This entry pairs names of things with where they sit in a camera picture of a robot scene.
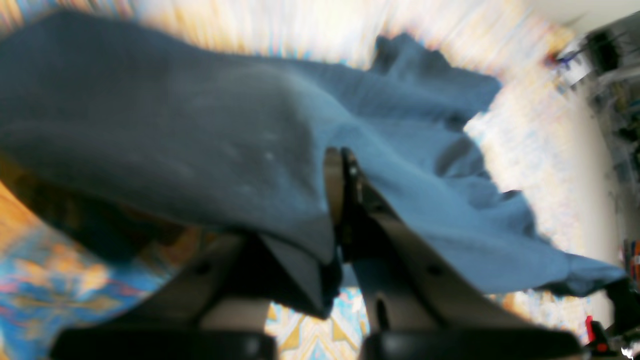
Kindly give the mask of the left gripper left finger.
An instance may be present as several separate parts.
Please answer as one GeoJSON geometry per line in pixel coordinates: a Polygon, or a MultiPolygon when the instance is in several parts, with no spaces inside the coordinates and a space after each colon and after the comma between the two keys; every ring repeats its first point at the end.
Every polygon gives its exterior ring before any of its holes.
{"type": "Polygon", "coordinates": [[[265,332],[281,266],[254,235],[222,235],[115,326],[151,331],[265,332]]]}

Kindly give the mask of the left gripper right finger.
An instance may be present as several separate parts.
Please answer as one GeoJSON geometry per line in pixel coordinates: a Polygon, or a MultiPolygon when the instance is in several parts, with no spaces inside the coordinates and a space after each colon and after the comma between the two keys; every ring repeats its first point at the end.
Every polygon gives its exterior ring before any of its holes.
{"type": "Polygon", "coordinates": [[[338,248],[355,273],[372,333],[530,330],[420,239],[347,148],[327,150],[324,178],[338,248]]]}

